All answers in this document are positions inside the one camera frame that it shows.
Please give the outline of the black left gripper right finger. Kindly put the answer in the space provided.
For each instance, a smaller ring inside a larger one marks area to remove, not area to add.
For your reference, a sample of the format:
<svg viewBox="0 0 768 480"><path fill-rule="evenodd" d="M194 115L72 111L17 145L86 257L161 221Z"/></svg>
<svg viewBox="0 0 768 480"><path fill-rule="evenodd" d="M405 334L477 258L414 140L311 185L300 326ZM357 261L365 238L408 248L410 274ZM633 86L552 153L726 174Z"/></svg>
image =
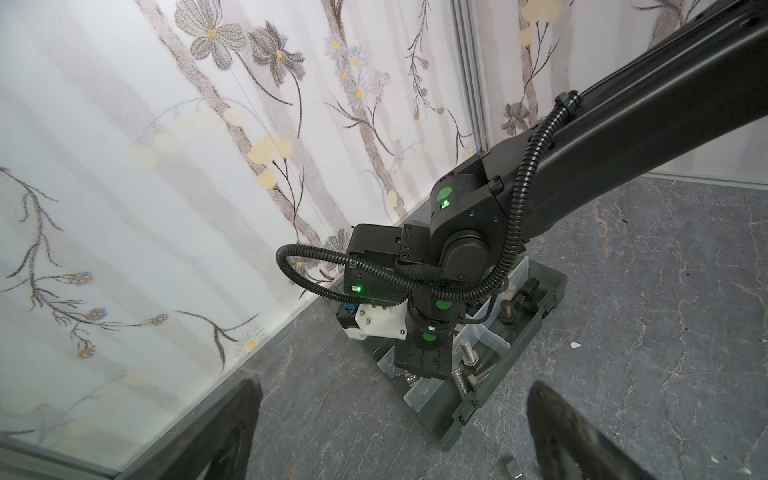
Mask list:
<svg viewBox="0 0 768 480"><path fill-rule="evenodd" d="M562 395L535 381L526 413L544 479L651 479Z"/></svg>

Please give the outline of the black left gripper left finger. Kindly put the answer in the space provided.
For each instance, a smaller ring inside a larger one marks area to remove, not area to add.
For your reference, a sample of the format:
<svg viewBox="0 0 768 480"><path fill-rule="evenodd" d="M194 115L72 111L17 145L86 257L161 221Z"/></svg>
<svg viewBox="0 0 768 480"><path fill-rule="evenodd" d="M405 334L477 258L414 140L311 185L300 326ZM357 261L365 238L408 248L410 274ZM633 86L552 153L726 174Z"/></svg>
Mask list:
<svg viewBox="0 0 768 480"><path fill-rule="evenodd" d="M263 392L234 374L119 474L121 479L244 479Z"/></svg>

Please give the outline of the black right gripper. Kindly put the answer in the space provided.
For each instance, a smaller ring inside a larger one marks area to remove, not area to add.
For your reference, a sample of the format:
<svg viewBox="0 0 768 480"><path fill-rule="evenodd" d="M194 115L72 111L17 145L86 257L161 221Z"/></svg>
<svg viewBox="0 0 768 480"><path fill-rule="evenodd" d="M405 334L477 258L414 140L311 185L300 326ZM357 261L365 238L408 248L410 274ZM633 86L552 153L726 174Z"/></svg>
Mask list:
<svg viewBox="0 0 768 480"><path fill-rule="evenodd" d="M473 301L474 232L460 230L441 246L428 226L359 224L346 254L344 292L360 303L405 306L404 335L394 365L413 374L447 379L453 328Z"/></svg>

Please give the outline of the silver hex bolt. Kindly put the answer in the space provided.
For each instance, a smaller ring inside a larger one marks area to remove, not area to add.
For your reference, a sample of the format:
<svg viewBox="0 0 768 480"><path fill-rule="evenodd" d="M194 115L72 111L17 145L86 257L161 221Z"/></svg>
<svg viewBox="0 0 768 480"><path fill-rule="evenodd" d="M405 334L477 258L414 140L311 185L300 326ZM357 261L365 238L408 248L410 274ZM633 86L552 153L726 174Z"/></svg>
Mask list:
<svg viewBox="0 0 768 480"><path fill-rule="evenodd" d="M471 388L466 378L464 369L461 367L454 368L450 374L450 378L460 398L462 400L466 399L471 391Z"/></svg>
<svg viewBox="0 0 768 480"><path fill-rule="evenodd" d="M461 350L463 364L469 368L475 368L479 364L480 358L471 342L467 338L461 338L459 340L459 348Z"/></svg>

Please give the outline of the silver nut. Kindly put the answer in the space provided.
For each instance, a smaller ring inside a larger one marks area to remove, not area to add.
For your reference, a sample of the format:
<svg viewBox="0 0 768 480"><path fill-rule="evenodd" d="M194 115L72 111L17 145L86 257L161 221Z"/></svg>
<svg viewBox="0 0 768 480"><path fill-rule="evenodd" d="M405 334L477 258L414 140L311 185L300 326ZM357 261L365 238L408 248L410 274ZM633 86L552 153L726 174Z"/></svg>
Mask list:
<svg viewBox="0 0 768 480"><path fill-rule="evenodd" d="M526 476L523 472L520 464L518 463L517 459L514 457L508 457L505 458L504 461L504 467L510 477L511 480L525 480Z"/></svg>

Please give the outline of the black hex bolt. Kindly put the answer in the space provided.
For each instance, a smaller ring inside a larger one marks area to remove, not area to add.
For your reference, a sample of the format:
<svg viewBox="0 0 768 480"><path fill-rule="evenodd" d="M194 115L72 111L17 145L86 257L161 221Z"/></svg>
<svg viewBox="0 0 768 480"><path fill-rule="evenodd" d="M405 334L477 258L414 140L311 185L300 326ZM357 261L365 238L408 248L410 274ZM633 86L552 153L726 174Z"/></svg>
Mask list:
<svg viewBox="0 0 768 480"><path fill-rule="evenodd" d="M534 294L538 290L540 282L536 278L529 278L523 286L517 291L512 300L513 310L518 314L535 315L538 310L538 303Z"/></svg>
<svg viewBox="0 0 768 480"><path fill-rule="evenodd" d="M499 321L505 325L512 325L517 319L517 312L512 302L504 299L499 304Z"/></svg>

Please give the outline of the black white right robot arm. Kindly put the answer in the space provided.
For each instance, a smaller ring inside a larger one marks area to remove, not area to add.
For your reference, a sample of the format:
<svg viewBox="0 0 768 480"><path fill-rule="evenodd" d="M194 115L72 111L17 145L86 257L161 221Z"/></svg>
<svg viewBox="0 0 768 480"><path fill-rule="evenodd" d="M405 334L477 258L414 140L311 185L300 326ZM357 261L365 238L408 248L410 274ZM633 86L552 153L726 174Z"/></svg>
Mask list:
<svg viewBox="0 0 768 480"><path fill-rule="evenodd" d="M454 327L499 297L526 243L572 211L767 114L767 5L718 1L526 132L440 178L427 224L361 224L337 318L399 367L450 373Z"/></svg>

